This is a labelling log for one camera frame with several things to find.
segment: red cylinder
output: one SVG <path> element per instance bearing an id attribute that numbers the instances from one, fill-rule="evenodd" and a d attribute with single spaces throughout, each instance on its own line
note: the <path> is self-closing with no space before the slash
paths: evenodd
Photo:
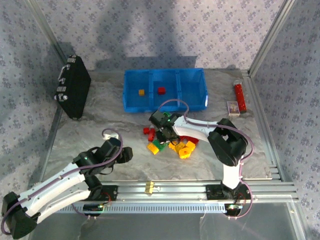
<path id="1" fill-rule="evenodd" d="M 247 112 L 247 107 L 246 107 L 244 92 L 242 91 L 241 81 L 239 80 L 234 81 L 233 86 L 235 90 L 236 101 L 238 102 L 238 106 L 239 106 L 239 111 L 241 114 L 244 114 Z"/>

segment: purple cable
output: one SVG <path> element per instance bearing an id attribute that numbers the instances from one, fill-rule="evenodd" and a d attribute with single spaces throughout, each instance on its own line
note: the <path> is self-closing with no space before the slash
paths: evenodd
<path id="1" fill-rule="evenodd" d="M 191 125 L 195 125 L 195 126 L 199 126 L 199 127 L 207 127 L 207 128 L 211 127 L 211 128 L 228 129 L 228 130 L 234 131 L 234 132 L 236 132 L 236 133 L 238 133 L 238 134 L 241 134 L 242 136 L 245 137 L 245 139 L 248 141 L 248 143 L 250 143 L 250 145 L 251 145 L 251 151 L 249 152 L 248 155 L 244 156 L 244 157 L 240 160 L 240 162 L 239 162 L 239 163 L 240 163 L 240 167 L 239 167 L 239 179 L 240 179 L 240 182 L 241 182 L 242 184 L 244 184 L 244 185 L 248 188 L 248 190 L 249 190 L 249 192 L 250 192 L 250 196 L 251 196 L 250 205 L 249 205 L 249 208 L 247 209 L 247 211 L 246 211 L 244 214 L 242 214 L 242 215 L 240 215 L 240 216 L 230 216 L 230 218 L 234 218 L 234 219 L 236 219 L 236 218 L 242 218 L 242 217 L 244 217 L 245 215 L 247 215 L 248 212 L 250 211 L 251 207 L 252 207 L 252 204 L 253 204 L 253 196 L 252 196 L 252 191 L 251 191 L 249 185 L 242 180 L 242 165 L 243 165 L 243 161 L 244 161 L 244 160 L 250 158 L 250 157 L 254 154 L 254 150 L 255 150 L 254 142 L 251 140 L 251 138 L 250 138 L 247 134 L 245 134 L 243 131 L 241 131 L 241 130 L 239 130 L 239 129 L 237 129 L 237 128 L 234 128 L 234 127 L 231 127 L 231 126 L 220 125 L 220 124 L 202 124 L 202 123 L 192 122 L 192 121 L 188 120 L 188 119 L 187 119 L 187 114 L 188 114 L 188 112 L 189 112 L 189 106 L 188 106 L 188 104 L 187 104 L 185 101 L 183 101 L 183 100 L 181 100 L 181 99 L 175 98 L 175 99 L 169 99 L 169 100 L 167 100 L 167 101 L 164 101 L 164 102 L 159 106 L 158 111 L 159 111 L 165 104 L 167 104 L 167 103 L 169 103 L 169 102 L 181 102 L 181 103 L 183 103 L 183 104 L 186 106 L 186 111 L 185 111 L 184 114 L 183 114 L 183 117 L 184 117 L 184 120 L 185 120 L 186 123 L 191 124 Z"/>
<path id="2" fill-rule="evenodd" d="M 18 205 L 20 204 L 23 204 L 25 201 L 27 201 L 28 199 L 31 199 L 33 198 L 34 196 L 38 195 L 39 193 L 42 193 L 44 190 L 46 190 L 47 188 L 51 187 L 52 185 L 54 185 L 55 183 L 59 182 L 61 179 L 67 177 L 68 175 L 74 173 L 74 172 L 78 172 L 80 170 L 84 170 L 84 169 L 91 169 L 91 168 L 97 168 L 97 167 L 101 167 L 101 166 L 104 166 L 106 164 L 109 164 L 111 163 L 113 160 L 116 159 L 116 157 L 118 157 L 118 155 L 121 153 L 122 151 L 122 148 L 124 146 L 124 143 L 123 143 L 123 139 L 122 139 L 122 136 L 121 134 L 112 129 L 112 128 L 105 128 L 103 131 L 102 131 L 102 136 L 104 136 L 104 132 L 107 131 L 107 130 L 110 130 L 110 131 L 113 131 L 115 132 L 116 134 L 118 134 L 119 136 L 119 140 L 120 140 L 120 148 L 119 148 L 119 151 L 112 157 L 110 158 L 109 160 L 105 161 L 105 162 L 102 162 L 102 163 L 98 163 L 98 164 L 94 164 L 94 165 L 89 165 L 89 166 L 81 166 L 81 167 L 78 167 L 78 168 L 75 168 L 75 169 L 72 169 L 70 171 L 67 171 L 66 173 L 60 175 L 61 178 L 56 178 L 54 179 L 53 181 L 49 182 L 47 185 L 39 188 L 37 191 L 35 191 L 34 193 L 30 194 L 29 196 L 27 196 L 27 198 L 24 198 L 18 202 L 16 202 L 12 207 L 9 208 L 8 211 L 6 211 L 6 213 L 3 215 L 3 218 L 2 218 L 2 221 L 1 221 L 1 232 L 5 235 L 10 235 L 11 233 L 10 232 L 7 232 L 5 230 L 5 221 L 8 217 L 8 215 L 10 214 L 10 212 Z"/>

